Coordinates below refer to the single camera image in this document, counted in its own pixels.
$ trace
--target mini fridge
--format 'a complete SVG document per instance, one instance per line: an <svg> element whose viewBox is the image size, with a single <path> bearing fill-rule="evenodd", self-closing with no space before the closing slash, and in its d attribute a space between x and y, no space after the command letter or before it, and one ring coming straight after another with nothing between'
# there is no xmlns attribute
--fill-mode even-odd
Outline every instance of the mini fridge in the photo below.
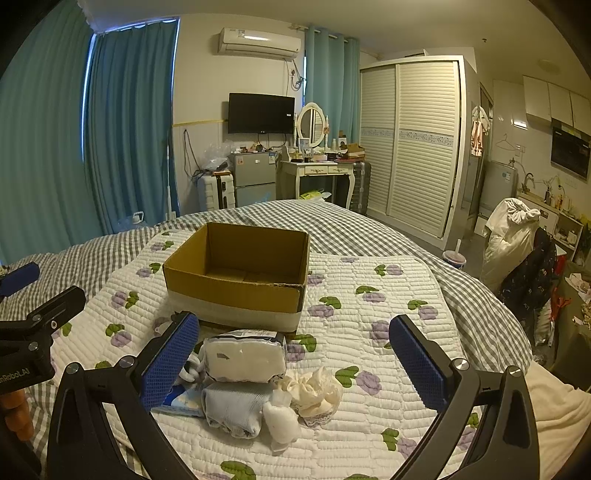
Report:
<svg viewBox="0 0 591 480"><path fill-rule="evenodd" d="M237 207L276 199L276 159L276 152L236 153L229 156Z"/></svg>

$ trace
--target pink garment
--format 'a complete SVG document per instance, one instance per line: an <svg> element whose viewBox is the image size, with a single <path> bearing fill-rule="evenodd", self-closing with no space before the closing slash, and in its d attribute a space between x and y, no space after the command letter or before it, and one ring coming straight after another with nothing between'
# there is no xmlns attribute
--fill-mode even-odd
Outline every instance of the pink garment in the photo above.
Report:
<svg viewBox="0 0 591 480"><path fill-rule="evenodd" d="M472 122L472 147L470 153L475 157L482 156L482 135L482 122Z"/></svg>

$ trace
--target gray plaid blanket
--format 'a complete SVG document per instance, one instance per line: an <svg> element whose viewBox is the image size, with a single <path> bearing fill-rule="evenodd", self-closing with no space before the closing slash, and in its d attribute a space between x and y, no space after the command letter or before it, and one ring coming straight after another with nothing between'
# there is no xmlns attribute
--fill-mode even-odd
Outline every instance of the gray plaid blanket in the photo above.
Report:
<svg viewBox="0 0 591 480"><path fill-rule="evenodd" d="M38 254L22 259L39 264L41 277L0 304L0 319L22 320L27 313L57 293L77 285L91 299L111 273L134 259L148 240L166 229L194 230L206 222L243 223L303 230L310 234L314 252L335 255L414 255L421 258L439 282L452 311L467 359L477 368L503 371L509 364L527 371L531 348L513 314L478 280L447 265L403 234L369 218L324 202L282 200L239 209L182 216L153 228L95 238L58 254ZM44 464L49 421L56 387L52 382L28 389L35 425L33 446ZM141 465L133 451L122 447L130 468Z"/></svg>

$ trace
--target wall-mounted tv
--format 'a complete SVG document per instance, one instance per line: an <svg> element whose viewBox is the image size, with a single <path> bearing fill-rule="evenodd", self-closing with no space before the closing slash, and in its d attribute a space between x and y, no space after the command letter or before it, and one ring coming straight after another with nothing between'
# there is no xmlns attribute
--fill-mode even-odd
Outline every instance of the wall-mounted tv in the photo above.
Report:
<svg viewBox="0 0 591 480"><path fill-rule="evenodd" d="M293 133L295 102L293 97L231 93L228 104L228 133Z"/></svg>

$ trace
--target louvered door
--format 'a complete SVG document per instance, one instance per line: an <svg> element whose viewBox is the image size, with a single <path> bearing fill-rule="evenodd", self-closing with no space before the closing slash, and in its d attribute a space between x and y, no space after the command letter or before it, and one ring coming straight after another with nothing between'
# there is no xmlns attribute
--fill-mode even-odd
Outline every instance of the louvered door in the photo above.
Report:
<svg viewBox="0 0 591 480"><path fill-rule="evenodd" d="M361 145L371 163L368 208L386 213L394 152L396 69L394 65L361 74Z"/></svg>
<svg viewBox="0 0 591 480"><path fill-rule="evenodd" d="M457 165L458 64L403 63L396 65L396 71L394 161L387 214L441 238Z"/></svg>

